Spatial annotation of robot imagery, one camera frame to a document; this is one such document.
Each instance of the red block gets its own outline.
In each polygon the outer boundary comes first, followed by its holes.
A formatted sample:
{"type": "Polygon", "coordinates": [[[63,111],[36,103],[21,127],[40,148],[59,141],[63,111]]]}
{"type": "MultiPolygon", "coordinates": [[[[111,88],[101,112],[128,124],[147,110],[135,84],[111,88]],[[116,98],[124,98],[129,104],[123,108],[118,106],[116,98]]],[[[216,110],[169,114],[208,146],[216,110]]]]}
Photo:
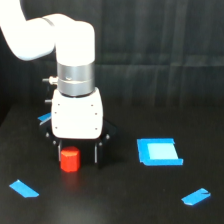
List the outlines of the red block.
{"type": "Polygon", "coordinates": [[[80,168],[80,151],[70,146],[61,151],[61,169],[65,172],[75,172],[80,168]]]}

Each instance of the black surface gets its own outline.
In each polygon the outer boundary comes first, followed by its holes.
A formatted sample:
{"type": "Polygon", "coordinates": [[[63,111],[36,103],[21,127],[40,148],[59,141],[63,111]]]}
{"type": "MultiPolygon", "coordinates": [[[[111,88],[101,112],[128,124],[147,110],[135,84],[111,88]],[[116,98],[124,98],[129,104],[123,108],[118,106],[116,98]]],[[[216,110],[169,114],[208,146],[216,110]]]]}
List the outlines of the black surface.
{"type": "MultiPolygon", "coordinates": [[[[224,106],[223,0],[21,0],[29,19],[62,13],[96,33],[96,86],[120,105],[224,106]]],[[[42,103],[55,54],[16,58],[0,31],[0,98],[42,103]]]]}
{"type": "Polygon", "coordinates": [[[60,170],[39,133],[43,108],[14,106],[0,128],[0,222],[223,223],[224,109],[151,109],[105,106],[119,132],[107,147],[106,166],[93,165],[93,147],[77,173],[60,170]],[[139,163],[137,138],[173,137],[182,167],[139,163]],[[40,196],[24,199],[9,188],[20,179],[40,196]],[[205,188],[211,198],[194,207],[181,198],[205,188]]]}

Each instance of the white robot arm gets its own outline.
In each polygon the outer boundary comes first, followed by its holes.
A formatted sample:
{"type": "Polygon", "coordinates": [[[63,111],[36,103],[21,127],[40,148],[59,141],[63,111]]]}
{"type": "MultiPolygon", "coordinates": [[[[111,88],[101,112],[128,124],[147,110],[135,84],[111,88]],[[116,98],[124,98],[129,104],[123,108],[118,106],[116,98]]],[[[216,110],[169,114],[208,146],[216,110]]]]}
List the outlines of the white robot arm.
{"type": "Polygon", "coordinates": [[[61,14],[26,21],[20,0],[0,0],[0,26],[9,48],[21,60],[43,57],[56,48],[58,77],[54,79],[57,89],[51,111],[54,135],[70,139],[98,138],[103,109],[94,84],[93,27],[61,14]]]}

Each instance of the black table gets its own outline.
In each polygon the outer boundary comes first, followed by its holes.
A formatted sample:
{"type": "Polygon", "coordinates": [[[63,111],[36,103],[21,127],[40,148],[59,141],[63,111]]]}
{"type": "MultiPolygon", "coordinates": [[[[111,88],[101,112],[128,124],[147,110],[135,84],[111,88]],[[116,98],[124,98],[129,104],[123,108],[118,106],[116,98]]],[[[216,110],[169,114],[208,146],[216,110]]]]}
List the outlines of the black table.
{"type": "Polygon", "coordinates": [[[0,223],[224,223],[224,109],[146,109],[104,106],[118,127],[94,166],[91,142],[77,142],[82,167],[60,170],[52,143],[39,133],[46,108],[14,106],[0,127],[0,223]],[[174,138],[179,167],[140,164],[138,138],[174,138]],[[25,199],[9,185],[21,180],[40,195],[25,199]],[[194,207],[181,198],[205,188],[194,207]]]}

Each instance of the blue tape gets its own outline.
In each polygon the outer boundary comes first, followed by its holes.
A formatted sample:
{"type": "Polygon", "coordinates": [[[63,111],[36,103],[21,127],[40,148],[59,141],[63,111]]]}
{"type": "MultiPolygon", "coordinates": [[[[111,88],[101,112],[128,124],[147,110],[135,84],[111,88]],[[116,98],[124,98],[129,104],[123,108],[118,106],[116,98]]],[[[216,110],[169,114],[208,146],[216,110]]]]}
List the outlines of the blue tape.
{"type": "Polygon", "coordinates": [[[178,158],[173,144],[173,139],[138,139],[140,162],[146,166],[183,165],[184,160],[178,158]]]}
{"type": "Polygon", "coordinates": [[[173,138],[146,138],[146,139],[141,139],[142,142],[144,143],[170,143],[170,144],[175,144],[173,138]]]}
{"type": "Polygon", "coordinates": [[[210,196],[211,194],[207,190],[201,188],[200,190],[195,191],[194,193],[182,198],[181,200],[184,202],[185,205],[195,205],[210,196]]]}
{"type": "Polygon", "coordinates": [[[36,191],[32,190],[20,180],[17,180],[13,184],[9,185],[9,187],[11,187],[14,191],[22,195],[24,198],[32,198],[39,196],[36,191]]]}
{"type": "Polygon", "coordinates": [[[40,121],[45,121],[46,119],[48,119],[49,117],[51,117],[51,113],[45,114],[41,117],[38,117],[38,120],[40,121]]]}

